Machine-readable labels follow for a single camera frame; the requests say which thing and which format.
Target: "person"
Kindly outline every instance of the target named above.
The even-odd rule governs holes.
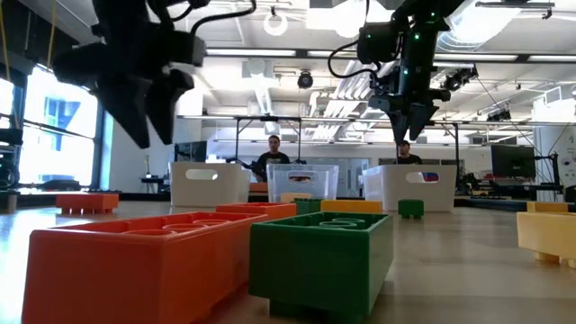
[[[268,138],[268,148],[270,151],[260,156],[256,162],[259,167],[266,172],[268,164],[290,164],[290,159],[284,153],[278,151],[280,148],[280,138],[272,135]]]
[[[398,164],[422,164],[422,159],[414,154],[410,154],[410,143],[404,140],[398,146]]]

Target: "security camera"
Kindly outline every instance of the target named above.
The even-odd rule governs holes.
[[[300,89],[310,89],[314,84],[314,79],[310,74],[310,71],[302,71],[300,77],[298,77],[298,87]]]

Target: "bin handle cutout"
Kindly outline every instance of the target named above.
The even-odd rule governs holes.
[[[436,172],[410,172],[406,174],[406,181],[409,184],[437,184],[440,181],[440,175]]]
[[[316,172],[313,171],[292,171],[288,172],[288,181],[292,183],[311,183],[314,182]]]
[[[188,180],[216,180],[218,172],[210,169],[188,169],[186,170],[186,179]]]

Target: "white storage bin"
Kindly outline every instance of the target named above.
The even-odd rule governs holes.
[[[438,181],[424,181],[424,173],[438,174]],[[454,208],[456,166],[377,166],[363,174],[366,200],[382,202],[387,212],[396,212],[402,199],[423,201],[424,212],[451,212]]]
[[[311,194],[312,198],[336,199],[338,166],[269,164],[268,201],[279,203],[284,193]]]
[[[216,207],[246,203],[250,173],[234,164],[170,163],[170,192],[175,207]]]

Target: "black shirt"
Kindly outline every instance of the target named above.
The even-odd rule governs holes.
[[[260,156],[260,158],[257,161],[257,164],[262,168],[262,170],[264,170],[264,172],[266,172],[266,166],[268,165],[268,163],[271,164],[290,164],[290,159],[288,158],[287,155],[285,155],[284,153],[281,152],[277,152],[277,153],[264,153],[263,155]]]
[[[398,157],[398,164],[422,164],[422,159],[410,154],[408,157]]]

